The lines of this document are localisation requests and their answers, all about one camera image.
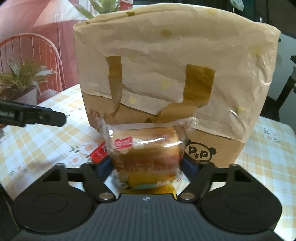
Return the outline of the red small snack packet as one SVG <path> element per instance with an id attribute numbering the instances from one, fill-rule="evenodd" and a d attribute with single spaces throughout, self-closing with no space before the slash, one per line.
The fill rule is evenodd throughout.
<path id="1" fill-rule="evenodd" d="M 90 158 L 93 162 L 99 163 L 102 161 L 106 156 L 108 155 L 108 152 L 106 150 L 105 142 L 102 142 L 91 154 Z"/>

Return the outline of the checkered floral tablecloth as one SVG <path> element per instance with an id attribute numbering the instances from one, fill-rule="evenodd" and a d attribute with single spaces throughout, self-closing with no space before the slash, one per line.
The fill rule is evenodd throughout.
<path id="1" fill-rule="evenodd" d="M 89 161 L 100 136 L 86 116 L 79 85 L 42 103 L 66 114 L 67 123 L 55 126 L 7 126 L 1 130 L 1 184 L 15 198 L 57 163 L 77 167 Z M 295 133 L 289 125 L 260 117 L 236 159 L 281 202 L 275 231 L 295 239 Z"/>

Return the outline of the brown paper bag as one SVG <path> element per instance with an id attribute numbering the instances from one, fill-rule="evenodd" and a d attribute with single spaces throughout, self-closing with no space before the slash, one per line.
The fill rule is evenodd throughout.
<path id="1" fill-rule="evenodd" d="M 73 27 L 89 124 L 195 117 L 187 153 L 237 159 L 273 79 L 280 30 L 215 8 L 152 4 Z"/>

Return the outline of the black exercise bike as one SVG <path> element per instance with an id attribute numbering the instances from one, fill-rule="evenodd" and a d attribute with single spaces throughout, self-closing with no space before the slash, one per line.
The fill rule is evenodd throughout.
<path id="1" fill-rule="evenodd" d="M 282 34 L 273 81 L 261 116 L 290 126 L 295 122 L 295 38 Z"/>

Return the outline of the packaged bread loaf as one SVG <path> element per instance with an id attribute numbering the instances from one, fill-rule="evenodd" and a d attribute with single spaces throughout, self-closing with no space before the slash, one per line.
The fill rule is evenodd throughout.
<path id="1" fill-rule="evenodd" d="M 123 193 L 175 193 L 183 179 L 181 163 L 195 117 L 168 123 L 108 124 L 98 120 L 112 160 L 114 186 Z"/>

